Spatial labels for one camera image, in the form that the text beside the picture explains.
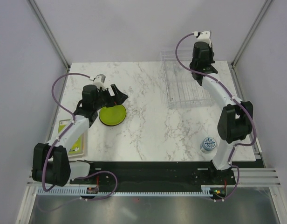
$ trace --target white wall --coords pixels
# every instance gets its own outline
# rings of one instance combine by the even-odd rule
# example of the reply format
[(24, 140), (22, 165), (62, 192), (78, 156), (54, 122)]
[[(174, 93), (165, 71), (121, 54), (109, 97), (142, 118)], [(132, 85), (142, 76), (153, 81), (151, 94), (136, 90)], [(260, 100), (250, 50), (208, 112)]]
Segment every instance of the white wall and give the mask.
[(287, 193), (287, 0), (276, 0), (237, 65), (265, 161)]
[[(216, 60), (233, 60), (265, 0), (36, 0), (67, 60), (156, 61), (210, 29)], [(191, 47), (193, 37), (184, 46)]]
[(0, 0), (0, 224), (15, 223), (55, 109), (51, 85), (64, 72), (27, 1)]

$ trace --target marble surface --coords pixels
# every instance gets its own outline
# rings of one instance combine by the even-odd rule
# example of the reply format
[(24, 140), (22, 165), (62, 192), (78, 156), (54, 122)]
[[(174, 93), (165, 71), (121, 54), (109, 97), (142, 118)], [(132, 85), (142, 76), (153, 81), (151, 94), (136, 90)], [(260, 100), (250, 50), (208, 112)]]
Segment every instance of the marble surface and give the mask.
[[(215, 68), (221, 80), (235, 93), (227, 62)], [(115, 127), (95, 121), (87, 133), (86, 160), (93, 161), (209, 161), (216, 149), (204, 154), (199, 146), (205, 137), (220, 141), (217, 123), (218, 106), (169, 109), (164, 101), (161, 62), (73, 63), (70, 72), (106, 76), (105, 85), (116, 84), (129, 98), (123, 104), (127, 116)], [(83, 86), (91, 84), (84, 77), (69, 76), (61, 104), (71, 111), (81, 99)], [(70, 115), (60, 109), (59, 120)], [(55, 125), (53, 136), (57, 134)], [(252, 147), (237, 147), (234, 161), (254, 161)]]

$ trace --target green plate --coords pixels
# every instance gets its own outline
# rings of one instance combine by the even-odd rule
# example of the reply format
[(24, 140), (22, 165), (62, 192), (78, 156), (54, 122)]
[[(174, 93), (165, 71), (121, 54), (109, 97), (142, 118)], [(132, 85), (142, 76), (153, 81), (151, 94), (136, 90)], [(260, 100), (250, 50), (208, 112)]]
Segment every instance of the green plate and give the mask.
[(123, 105), (103, 107), (99, 112), (100, 121), (107, 126), (121, 124), (126, 117), (126, 108)]

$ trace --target dish rack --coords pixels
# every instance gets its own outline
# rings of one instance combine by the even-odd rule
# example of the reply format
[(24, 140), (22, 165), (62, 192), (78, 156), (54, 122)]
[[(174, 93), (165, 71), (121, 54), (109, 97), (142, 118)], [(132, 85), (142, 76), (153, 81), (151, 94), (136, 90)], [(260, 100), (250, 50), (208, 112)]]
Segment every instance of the dish rack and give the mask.
[[(178, 56), (183, 64), (189, 67), (192, 60), (192, 50), (178, 50)], [(190, 108), (213, 105), (213, 100), (207, 90), (199, 86), (191, 72), (184, 69), (175, 56), (175, 50), (162, 50), (161, 61), (164, 75), (164, 99), (168, 107)]]

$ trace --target metal floor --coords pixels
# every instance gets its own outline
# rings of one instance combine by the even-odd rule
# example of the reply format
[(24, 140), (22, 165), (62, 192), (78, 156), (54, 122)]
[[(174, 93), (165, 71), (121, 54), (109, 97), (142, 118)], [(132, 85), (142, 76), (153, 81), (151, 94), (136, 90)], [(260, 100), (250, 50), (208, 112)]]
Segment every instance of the metal floor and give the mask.
[[(74, 196), (37, 196), (43, 209)], [(114, 196), (102, 201), (77, 200), (50, 213), (33, 208), (30, 224), (278, 224), (268, 188), (239, 188), (225, 202), (201, 197)]]

